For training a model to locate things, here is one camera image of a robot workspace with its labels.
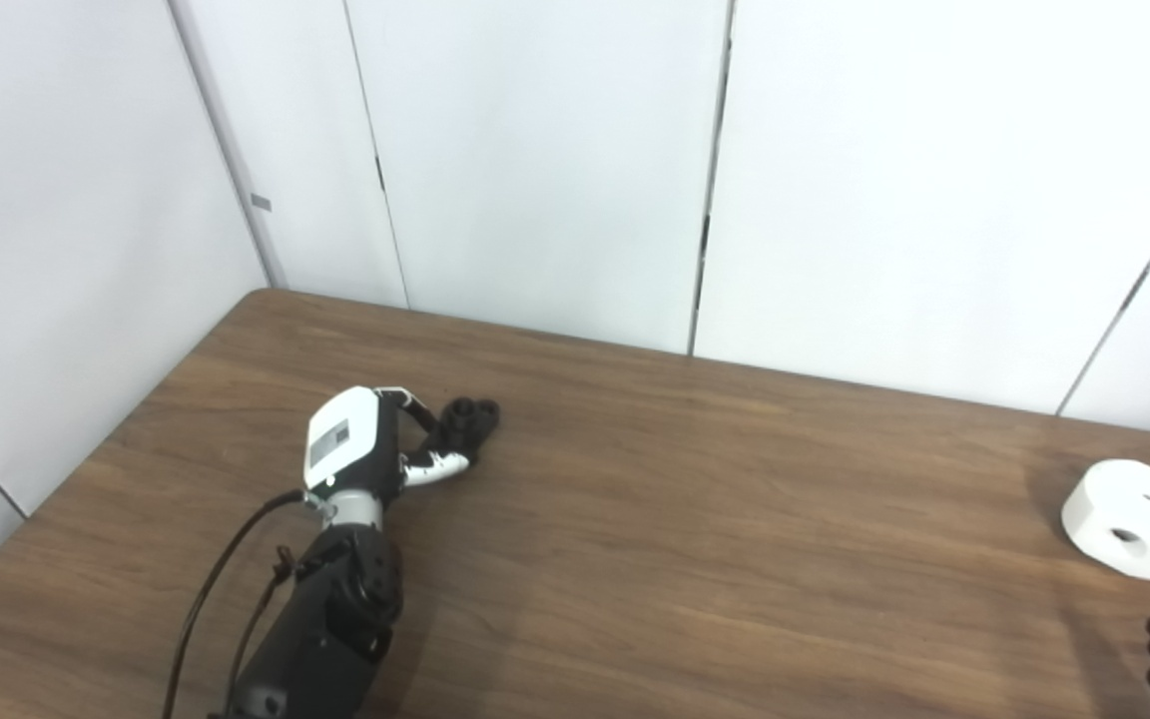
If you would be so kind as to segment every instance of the wooden table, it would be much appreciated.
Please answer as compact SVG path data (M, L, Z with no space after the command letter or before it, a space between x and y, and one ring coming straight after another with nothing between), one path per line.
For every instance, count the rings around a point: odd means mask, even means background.
M1150 716L1150 583L1057 526L1150 434L260 291L0 550L0 718L156 716L206 569L354 383L503 406L389 513L406 614L363 716ZM283 511L238 552L178 718L314 531Z

